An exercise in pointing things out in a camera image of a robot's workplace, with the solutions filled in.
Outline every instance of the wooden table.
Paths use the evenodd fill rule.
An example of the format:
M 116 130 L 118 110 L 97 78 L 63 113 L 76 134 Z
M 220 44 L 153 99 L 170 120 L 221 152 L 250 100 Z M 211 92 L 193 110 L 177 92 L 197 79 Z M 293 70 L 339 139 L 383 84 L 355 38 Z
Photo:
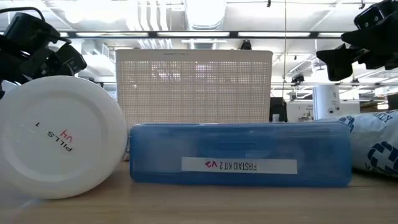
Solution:
M 95 189 L 37 200 L 0 182 L 0 223 L 398 223 L 398 181 L 356 174 L 346 189 L 134 183 L 123 162 Z

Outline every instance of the blue and white bag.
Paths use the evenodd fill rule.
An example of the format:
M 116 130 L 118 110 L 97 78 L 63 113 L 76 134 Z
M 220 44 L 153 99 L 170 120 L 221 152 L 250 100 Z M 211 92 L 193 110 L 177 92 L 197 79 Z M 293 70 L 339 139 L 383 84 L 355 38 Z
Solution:
M 350 128 L 354 168 L 398 177 L 398 110 L 326 120 L 336 119 Z

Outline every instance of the white container lid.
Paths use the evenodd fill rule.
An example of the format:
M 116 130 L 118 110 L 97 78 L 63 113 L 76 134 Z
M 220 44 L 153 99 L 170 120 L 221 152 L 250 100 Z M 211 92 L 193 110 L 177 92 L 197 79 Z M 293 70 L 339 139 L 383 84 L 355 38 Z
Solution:
M 0 100 L 0 173 L 35 197 L 92 189 L 112 173 L 126 144 L 119 105 L 88 80 L 39 78 Z

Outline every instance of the perforated panel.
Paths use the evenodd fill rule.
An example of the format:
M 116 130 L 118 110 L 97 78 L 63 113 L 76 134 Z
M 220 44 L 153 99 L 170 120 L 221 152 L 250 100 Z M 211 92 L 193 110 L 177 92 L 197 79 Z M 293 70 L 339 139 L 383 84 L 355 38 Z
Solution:
M 118 102 L 138 123 L 267 123 L 272 52 L 117 50 Z

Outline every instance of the blue plastic case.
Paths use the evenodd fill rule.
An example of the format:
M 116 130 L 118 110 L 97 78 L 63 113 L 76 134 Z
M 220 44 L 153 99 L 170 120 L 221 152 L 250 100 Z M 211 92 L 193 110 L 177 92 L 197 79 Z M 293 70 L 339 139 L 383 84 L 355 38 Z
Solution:
M 139 124 L 131 129 L 136 182 L 345 187 L 349 129 L 341 122 Z

